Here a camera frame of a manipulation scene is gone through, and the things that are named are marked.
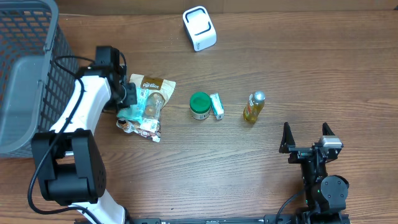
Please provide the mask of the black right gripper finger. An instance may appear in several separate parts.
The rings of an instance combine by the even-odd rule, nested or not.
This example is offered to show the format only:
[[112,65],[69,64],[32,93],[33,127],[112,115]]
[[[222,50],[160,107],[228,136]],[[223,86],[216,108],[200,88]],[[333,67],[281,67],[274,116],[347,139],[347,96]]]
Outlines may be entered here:
[[335,135],[327,123],[322,124],[322,133],[324,136],[334,136]]
[[291,153],[295,149],[295,141],[288,122],[284,123],[283,136],[279,152],[283,154]]

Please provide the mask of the teal white pack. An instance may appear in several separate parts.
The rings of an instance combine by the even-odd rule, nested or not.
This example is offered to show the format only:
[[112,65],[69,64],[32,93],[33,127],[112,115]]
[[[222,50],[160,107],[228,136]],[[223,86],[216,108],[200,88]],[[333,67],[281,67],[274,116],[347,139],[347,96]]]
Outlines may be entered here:
[[148,89],[137,88],[137,103],[128,108],[121,109],[117,114],[117,117],[119,119],[142,123],[148,96]]

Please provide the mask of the brown mushroom packet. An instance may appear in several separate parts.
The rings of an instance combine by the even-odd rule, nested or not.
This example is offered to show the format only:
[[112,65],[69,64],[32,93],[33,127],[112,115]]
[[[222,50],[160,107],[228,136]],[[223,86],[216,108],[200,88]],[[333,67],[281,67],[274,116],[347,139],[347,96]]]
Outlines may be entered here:
[[160,117],[162,108],[169,102],[176,83],[161,78],[152,78],[133,73],[130,83],[137,88],[148,89],[149,96],[146,102],[142,123],[119,119],[116,126],[125,133],[136,133],[146,139],[159,142],[161,139]]

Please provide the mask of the yellow oil bottle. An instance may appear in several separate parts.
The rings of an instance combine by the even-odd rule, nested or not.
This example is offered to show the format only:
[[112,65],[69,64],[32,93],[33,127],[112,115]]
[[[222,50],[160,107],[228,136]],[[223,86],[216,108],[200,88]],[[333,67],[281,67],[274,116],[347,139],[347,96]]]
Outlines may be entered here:
[[249,95],[248,103],[243,111],[243,118],[248,123],[254,124],[259,113],[265,105],[266,95],[263,91],[255,91]]

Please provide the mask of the green lid jar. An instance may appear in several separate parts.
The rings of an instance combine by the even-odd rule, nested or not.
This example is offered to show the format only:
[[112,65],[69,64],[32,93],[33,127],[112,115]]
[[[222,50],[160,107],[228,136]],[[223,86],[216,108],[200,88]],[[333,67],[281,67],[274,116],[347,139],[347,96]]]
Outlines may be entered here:
[[190,111],[193,118],[204,120],[210,115],[211,100],[204,92],[196,92],[190,98]]

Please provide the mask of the green freshening pouch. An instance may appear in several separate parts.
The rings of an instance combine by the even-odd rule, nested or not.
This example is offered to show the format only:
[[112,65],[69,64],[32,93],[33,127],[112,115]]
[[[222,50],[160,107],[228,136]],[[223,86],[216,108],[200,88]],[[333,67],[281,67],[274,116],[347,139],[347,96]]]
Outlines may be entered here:
[[221,98],[218,93],[214,93],[210,95],[211,105],[213,109],[213,113],[217,120],[221,120],[224,118],[224,108],[221,102]]

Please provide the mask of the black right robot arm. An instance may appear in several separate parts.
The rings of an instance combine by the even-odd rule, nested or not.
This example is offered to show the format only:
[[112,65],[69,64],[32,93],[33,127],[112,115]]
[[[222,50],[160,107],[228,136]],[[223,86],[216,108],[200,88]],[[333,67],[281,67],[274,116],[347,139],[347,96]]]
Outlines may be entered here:
[[288,154],[288,163],[299,164],[302,172],[303,189],[279,208],[275,222],[279,223],[283,209],[297,197],[304,194],[306,207],[284,219],[284,223],[349,223],[346,209],[349,182],[340,175],[328,175],[326,164],[337,160],[344,145],[327,123],[322,124],[322,136],[310,147],[297,147],[288,122],[284,123],[279,148]]

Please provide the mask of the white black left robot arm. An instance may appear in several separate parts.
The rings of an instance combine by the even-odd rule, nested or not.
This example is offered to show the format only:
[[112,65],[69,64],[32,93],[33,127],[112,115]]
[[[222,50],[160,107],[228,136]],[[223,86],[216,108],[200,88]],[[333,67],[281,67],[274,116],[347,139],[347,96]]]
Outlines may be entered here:
[[58,121],[31,141],[35,172],[27,191],[29,207],[42,215],[76,210],[88,223],[132,223],[128,210],[106,190],[106,169],[94,139],[104,110],[137,103],[126,81],[126,59],[112,46],[98,46],[95,59],[73,72],[75,89]]

